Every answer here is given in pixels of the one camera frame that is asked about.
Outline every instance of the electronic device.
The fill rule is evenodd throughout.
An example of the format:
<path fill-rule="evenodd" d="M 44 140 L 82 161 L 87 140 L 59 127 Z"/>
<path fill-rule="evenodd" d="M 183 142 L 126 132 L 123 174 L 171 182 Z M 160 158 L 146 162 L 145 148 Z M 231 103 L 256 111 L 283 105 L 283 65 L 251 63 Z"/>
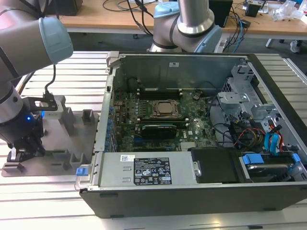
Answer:
<path fill-rule="evenodd" d="M 107 64 L 94 159 L 76 181 L 97 216 L 272 211 L 307 198 L 306 125 L 255 55 L 109 52 Z"/>
<path fill-rule="evenodd" d="M 259 9 L 262 7 L 261 2 L 258 1 L 248 1 L 247 8 L 245 10 L 245 16 L 248 17 L 256 17 L 258 14 Z"/>
<path fill-rule="evenodd" d="M 226 26 L 232 3 L 233 0 L 209 0 L 209 8 L 214 13 L 216 25 L 222 28 Z"/>
<path fill-rule="evenodd" d="M 56 14 L 53 0 L 47 8 L 47 14 Z M 83 0 L 57 0 L 57 7 L 60 15 L 76 16 L 83 4 Z"/>

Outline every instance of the white plastic bag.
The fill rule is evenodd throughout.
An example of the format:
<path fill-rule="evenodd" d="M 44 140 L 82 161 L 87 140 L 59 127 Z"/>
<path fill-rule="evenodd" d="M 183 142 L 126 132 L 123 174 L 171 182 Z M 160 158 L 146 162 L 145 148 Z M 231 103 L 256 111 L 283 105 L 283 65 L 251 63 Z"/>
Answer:
<path fill-rule="evenodd" d="M 299 7 L 298 11 L 303 14 L 307 14 L 307 0 L 304 0 Z"/>
<path fill-rule="evenodd" d="M 297 11 L 295 4 L 295 1 L 287 0 L 279 9 L 272 10 L 270 15 L 273 21 L 293 18 L 294 12 Z"/>

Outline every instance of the cpu socket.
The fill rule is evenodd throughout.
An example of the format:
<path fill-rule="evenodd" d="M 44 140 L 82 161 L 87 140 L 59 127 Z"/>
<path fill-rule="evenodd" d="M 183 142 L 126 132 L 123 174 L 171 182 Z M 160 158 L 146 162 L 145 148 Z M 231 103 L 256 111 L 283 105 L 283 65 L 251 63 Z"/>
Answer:
<path fill-rule="evenodd" d="M 153 102 L 153 116 L 179 116 L 178 103 L 174 100 Z"/>

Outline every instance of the power supply label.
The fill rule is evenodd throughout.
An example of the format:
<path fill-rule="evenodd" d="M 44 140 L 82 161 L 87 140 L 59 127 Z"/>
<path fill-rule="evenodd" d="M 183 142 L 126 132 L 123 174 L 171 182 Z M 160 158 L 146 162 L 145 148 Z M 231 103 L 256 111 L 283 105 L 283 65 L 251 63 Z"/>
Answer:
<path fill-rule="evenodd" d="M 169 158 L 135 158 L 134 184 L 172 184 Z"/>

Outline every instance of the desk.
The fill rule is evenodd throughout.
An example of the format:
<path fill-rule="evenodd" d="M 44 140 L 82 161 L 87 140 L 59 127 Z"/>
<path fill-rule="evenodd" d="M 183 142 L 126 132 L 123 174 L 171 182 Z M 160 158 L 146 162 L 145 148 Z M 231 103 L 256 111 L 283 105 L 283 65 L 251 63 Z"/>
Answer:
<path fill-rule="evenodd" d="M 83 5 L 77 16 L 62 16 L 61 21 L 69 32 L 80 33 L 116 33 L 116 34 L 142 34 L 143 32 L 135 25 L 131 13 L 112 12 L 103 8 L 104 0 L 83 0 Z M 119 0 L 111 0 L 107 3 L 108 8 L 118 10 L 116 3 Z M 233 7 L 238 15 L 251 22 L 245 37 L 273 38 L 273 39 L 298 39 L 307 40 L 307 25 L 299 20 L 273 22 L 268 14 L 258 14 L 256 18 L 246 17 L 242 5 L 236 8 L 242 0 L 234 0 Z M 153 13 L 156 4 L 147 6 Z M 136 19 L 141 22 L 141 13 L 134 13 Z M 153 30 L 154 20 L 145 14 L 145 24 L 149 30 Z M 236 30 L 233 20 L 228 20 L 223 28 L 223 37 L 228 37 Z"/>

